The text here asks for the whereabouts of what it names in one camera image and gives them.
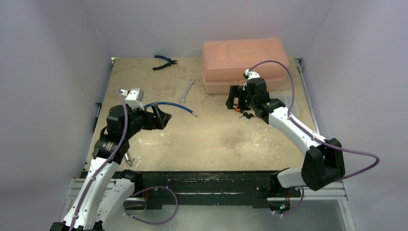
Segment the blue cable lock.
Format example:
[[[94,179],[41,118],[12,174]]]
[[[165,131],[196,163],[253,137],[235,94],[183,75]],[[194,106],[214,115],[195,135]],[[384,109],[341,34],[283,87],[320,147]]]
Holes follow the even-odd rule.
[[[181,104],[178,104],[178,103],[172,103],[172,102],[155,102],[155,103],[146,104],[145,107],[146,107],[146,108],[147,108],[147,107],[152,107],[153,104],[156,104],[156,105],[169,105],[169,106],[174,106],[174,107],[177,107],[177,108],[180,108],[180,109],[183,109],[183,110],[189,112],[190,114],[192,114],[192,115],[195,116],[195,117],[198,117],[197,114],[196,114],[193,110],[187,108],[186,106],[183,106],[183,105],[181,105]],[[125,163],[126,163],[126,161],[127,161],[128,159],[131,159],[131,158],[130,158],[130,155],[129,155],[128,153],[125,153],[124,159],[125,159]]]

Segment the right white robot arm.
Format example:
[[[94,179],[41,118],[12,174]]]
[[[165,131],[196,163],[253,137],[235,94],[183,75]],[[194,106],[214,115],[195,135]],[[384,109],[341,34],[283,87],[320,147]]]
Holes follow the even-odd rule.
[[[229,110],[252,110],[255,116],[285,135],[304,155],[301,167],[286,168],[271,176],[270,189],[274,195],[281,196],[295,186],[317,191],[345,175],[341,143],[305,127],[282,101],[270,97],[264,79],[252,78],[246,86],[232,85],[226,106]]]

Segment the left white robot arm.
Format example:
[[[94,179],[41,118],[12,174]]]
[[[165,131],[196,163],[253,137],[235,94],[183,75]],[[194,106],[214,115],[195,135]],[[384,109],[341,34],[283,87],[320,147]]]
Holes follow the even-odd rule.
[[[117,105],[109,110],[107,126],[94,145],[93,159],[84,184],[62,222],[51,225],[52,231],[102,231],[124,201],[143,192],[142,176],[125,170],[114,187],[107,186],[128,151],[129,139],[141,130],[163,130],[172,115],[153,104],[152,112]]]

